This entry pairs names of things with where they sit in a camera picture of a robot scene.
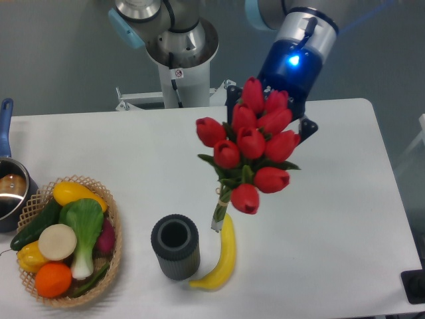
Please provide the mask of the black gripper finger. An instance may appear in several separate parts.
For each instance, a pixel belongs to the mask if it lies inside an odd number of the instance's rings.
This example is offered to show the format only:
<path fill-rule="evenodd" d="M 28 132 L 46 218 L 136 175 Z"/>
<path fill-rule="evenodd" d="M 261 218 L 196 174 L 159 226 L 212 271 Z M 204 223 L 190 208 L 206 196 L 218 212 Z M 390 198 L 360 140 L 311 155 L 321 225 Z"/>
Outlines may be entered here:
<path fill-rule="evenodd" d="M 310 138 L 316 131 L 318 131 L 318 125 L 313 120 L 310 120 L 307 116 L 300 118 L 298 126 L 299 144 Z"/>
<path fill-rule="evenodd" d="M 236 85 L 229 85 L 226 89 L 226 101 L 225 106 L 227 109 L 227 116 L 232 117 L 233 108 L 237 104 L 239 98 L 242 95 L 242 88 Z"/>

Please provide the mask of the black blue-lit gripper body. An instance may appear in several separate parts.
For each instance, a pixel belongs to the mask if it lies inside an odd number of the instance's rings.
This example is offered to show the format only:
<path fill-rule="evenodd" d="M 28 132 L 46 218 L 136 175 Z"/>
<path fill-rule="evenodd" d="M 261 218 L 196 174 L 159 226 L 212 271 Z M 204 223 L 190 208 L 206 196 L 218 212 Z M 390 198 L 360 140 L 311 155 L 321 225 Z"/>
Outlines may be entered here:
<path fill-rule="evenodd" d="M 276 41 L 257 76 L 264 88 L 286 91 L 293 120 L 305 114 L 305 102 L 321 71 L 321 57 L 305 48 L 297 48 L 288 40 Z"/>

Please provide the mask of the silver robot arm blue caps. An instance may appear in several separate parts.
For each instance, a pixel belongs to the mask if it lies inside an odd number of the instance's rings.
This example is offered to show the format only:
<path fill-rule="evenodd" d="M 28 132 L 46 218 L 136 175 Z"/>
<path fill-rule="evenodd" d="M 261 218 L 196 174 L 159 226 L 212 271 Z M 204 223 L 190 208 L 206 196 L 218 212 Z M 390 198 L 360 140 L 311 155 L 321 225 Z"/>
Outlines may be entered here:
<path fill-rule="evenodd" d="M 210 87 L 218 35 L 199 6 L 198 1 L 116 1 L 108 13 L 121 39 L 132 48 L 145 47 L 157 65 L 166 108 L 232 108 L 242 93 L 229 80 Z M 329 1 L 247 1 L 245 12 L 257 29 L 278 33 L 258 79 L 264 90 L 288 92 L 305 140 L 318 129 L 305 115 L 305 102 L 339 33 L 338 11 Z"/>

